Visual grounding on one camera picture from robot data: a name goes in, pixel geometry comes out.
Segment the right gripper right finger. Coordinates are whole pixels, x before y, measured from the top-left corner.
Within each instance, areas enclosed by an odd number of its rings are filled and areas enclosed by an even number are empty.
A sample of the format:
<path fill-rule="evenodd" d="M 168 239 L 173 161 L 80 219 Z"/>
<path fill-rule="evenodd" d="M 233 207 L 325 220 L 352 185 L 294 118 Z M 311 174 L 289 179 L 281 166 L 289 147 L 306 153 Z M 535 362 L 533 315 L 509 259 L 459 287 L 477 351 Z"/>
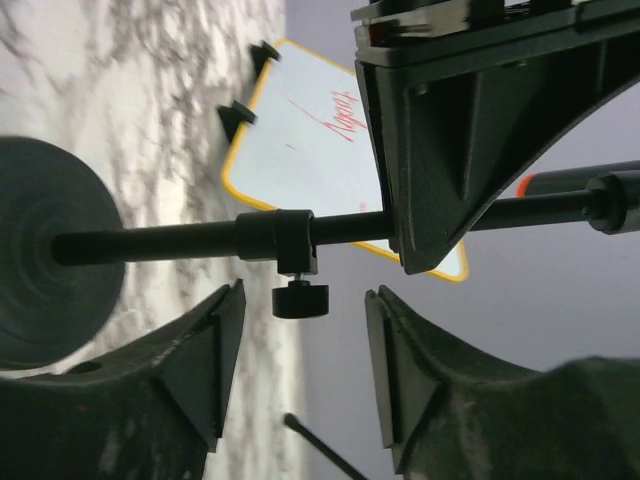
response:
<path fill-rule="evenodd" d="M 365 297 L 382 442 L 407 479 L 635 479 L 639 363 L 546 372 L 457 338 L 387 287 Z"/>

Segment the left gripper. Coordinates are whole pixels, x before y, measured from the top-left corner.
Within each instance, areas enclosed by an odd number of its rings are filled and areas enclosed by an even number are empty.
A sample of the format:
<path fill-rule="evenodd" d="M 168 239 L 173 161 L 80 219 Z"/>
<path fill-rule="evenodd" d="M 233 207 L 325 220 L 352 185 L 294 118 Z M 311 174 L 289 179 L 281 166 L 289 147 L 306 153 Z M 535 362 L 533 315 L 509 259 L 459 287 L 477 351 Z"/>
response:
<path fill-rule="evenodd" d="M 521 172 L 639 79 L 637 1 L 372 1 L 351 19 L 409 274 L 435 268 Z"/>

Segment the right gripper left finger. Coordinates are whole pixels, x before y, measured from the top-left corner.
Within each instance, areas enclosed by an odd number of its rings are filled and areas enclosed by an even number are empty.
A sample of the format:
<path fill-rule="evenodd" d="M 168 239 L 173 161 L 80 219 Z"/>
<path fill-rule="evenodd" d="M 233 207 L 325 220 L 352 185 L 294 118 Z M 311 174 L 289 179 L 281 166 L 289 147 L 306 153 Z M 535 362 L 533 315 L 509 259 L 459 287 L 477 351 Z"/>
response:
<path fill-rule="evenodd" d="M 200 479 L 222 437 L 246 299 L 223 286 L 60 374 L 1 383 L 5 479 Z"/>

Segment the black microphone orange tip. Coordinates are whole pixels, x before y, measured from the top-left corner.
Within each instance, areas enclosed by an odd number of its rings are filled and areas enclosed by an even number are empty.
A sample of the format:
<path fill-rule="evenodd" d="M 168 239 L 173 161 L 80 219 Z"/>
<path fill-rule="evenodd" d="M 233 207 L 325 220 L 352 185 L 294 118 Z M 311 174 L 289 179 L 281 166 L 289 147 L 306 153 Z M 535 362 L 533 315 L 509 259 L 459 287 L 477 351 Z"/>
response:
<path fill-rule="evenodd" d="M 639 165 L 640 161 L 634 160 L 530 174 L 521 180 L 516 195 L 526 197 L 580 191 L 595 177 L 618 171 L 636 171 Z"/>

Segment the black microphone stand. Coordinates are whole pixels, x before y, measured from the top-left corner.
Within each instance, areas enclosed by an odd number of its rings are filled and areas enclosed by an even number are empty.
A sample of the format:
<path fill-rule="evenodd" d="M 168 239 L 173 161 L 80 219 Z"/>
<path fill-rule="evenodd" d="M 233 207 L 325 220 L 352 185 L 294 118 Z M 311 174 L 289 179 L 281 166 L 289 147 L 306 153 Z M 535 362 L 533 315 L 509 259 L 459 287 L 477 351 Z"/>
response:
<path fill-rule="evenodd" d="M 275 261 L 290 284 L 273 312 L 312 318 L 329 309 L 320 245 L 399 239 L 384 211 L 315 217 L 308 210 L 243 213 L 231 221 L 127 229 L 82 160 L 42 140 L 1 140 L 1 366 L 41 368 L 88 343 L 115 308 L 129 263 L 236 257 Z"/>

